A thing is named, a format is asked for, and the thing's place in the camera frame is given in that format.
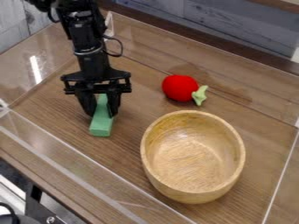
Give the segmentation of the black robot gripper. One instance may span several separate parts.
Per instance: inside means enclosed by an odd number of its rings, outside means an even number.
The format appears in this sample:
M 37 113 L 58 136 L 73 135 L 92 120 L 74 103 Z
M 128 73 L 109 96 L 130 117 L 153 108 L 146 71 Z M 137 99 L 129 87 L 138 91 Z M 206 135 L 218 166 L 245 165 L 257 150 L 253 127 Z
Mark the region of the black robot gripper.
M 60 80 L 64 83 L 64 93 L 76 95 L 78 104 L 88 116 L 93 116 L 97 106 L 93 94 L 106 94 L 108 114 L 113 117 L 120 106 L 120 94 L 130 93 L 130 73 L 120 71 L 109 65 L 106 52 L 74 52 L 80 70 L 76 73 L 64 74 Z

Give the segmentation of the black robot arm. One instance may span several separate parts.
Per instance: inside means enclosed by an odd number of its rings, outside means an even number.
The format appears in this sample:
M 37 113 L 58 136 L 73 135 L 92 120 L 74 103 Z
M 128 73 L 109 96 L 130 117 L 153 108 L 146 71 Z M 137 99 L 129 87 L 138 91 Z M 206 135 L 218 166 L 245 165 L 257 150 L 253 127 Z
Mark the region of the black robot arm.
M 68 40 L 72 42 L 80 70 L 64 74 L 64 93 L 74 95 L 88 116 L 93 116 L 97 106 L 96 94 L 106 96 L 106 112 L 117 114 L 121 94 L 130 93 L 130 73 L 114 69 L 108 57 L 120 57 L 122 53 L 108 52 L 105 40 L 114 40 L 105 34 L 105 19 L 94 0 L 24 0 L 48 14 L 53 23 L 60 23 Z

